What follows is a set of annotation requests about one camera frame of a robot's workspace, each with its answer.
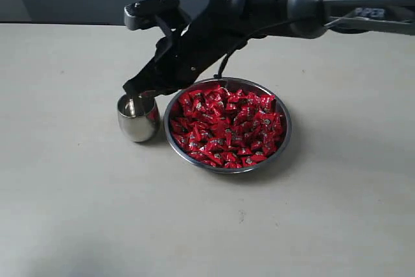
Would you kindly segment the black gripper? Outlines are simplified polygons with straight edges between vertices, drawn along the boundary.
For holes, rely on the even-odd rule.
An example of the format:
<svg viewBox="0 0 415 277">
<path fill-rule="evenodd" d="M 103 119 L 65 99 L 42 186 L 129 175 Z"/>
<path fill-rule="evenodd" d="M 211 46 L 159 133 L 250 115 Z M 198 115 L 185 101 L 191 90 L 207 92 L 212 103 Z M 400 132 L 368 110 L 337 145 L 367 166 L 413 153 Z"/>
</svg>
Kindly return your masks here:
<svg viewBox="0 0 415 277">
<path fill-rule="evenodd" d="M 245 14 L 230 14 L 225 10 L 205 8 L 188 25 L 187 31 L 160 28 L 165 43 L 145 67 L 127 80 L 123 89 L 130 97 L 170 95 L 190 86 L 198 76 L 222 58 L 250 30 Z"/>
</svg>

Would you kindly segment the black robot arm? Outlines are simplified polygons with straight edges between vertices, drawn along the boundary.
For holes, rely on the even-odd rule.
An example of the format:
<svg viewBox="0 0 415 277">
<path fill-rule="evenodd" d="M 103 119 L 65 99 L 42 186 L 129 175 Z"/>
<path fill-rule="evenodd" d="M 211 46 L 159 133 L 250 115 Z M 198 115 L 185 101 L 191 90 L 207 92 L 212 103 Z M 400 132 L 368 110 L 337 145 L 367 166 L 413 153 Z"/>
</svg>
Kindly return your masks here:
<svg viewBox="0 0 415 277">
<path fill-rule="evenodd" d="M 163 32 L 154 56 L 123 86 L 128 95 L 156 97 L 188 88 L 252 38 L 315 39 L 328 30 L 413 35 L 414 0 L 209 0 L 194 19 L 179 0 L 144 0 L 127 5 L 124 18 L 130 30 Z"/>
</svg>

